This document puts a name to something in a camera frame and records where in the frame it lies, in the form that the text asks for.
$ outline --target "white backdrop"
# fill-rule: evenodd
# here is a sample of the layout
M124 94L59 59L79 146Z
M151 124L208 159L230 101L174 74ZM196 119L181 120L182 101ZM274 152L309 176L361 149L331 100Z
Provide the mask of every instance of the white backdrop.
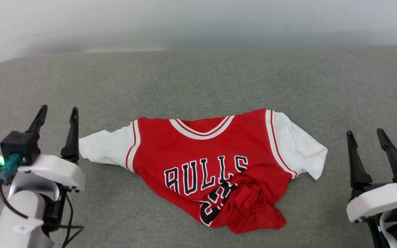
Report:
M397 0L0 0L0 62L51 52L397 44Z

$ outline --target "teal connector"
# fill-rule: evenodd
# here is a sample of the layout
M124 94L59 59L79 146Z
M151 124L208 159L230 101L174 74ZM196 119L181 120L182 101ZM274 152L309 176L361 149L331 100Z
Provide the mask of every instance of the teal connector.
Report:
M21 156L19 154L12 154L5 161L4 167L0 171L0 182L4 185L8 185L11 180L11 176L15 173L22 163Z

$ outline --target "green light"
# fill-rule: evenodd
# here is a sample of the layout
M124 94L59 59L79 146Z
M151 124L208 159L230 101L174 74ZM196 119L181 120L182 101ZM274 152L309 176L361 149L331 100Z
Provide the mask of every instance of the green light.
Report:
M4 166L5 162L4 162L4 157L3 155L0 155L0 166Z

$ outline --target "white sleeve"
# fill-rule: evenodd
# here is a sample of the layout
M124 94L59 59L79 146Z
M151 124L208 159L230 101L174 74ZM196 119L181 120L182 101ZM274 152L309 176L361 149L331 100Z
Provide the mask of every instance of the white sleeve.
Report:
M83 158L101 164L120 165L134 172L133 160L140 145L137 121L114 132L102 130L79 140Z
M273 112L272 126L278 147L278 159L297 175L308 172L317 180L323 172L327 148L283 113Z

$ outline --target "red jersey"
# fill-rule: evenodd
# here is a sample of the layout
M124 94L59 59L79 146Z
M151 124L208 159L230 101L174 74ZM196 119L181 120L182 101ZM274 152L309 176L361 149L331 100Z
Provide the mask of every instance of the red jersey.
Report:
M318 179L327 149L285 114L255 110L196 121L142 117L82 138L80 152L140 175L206 226L245 233L286 223L273 204L299 174Z

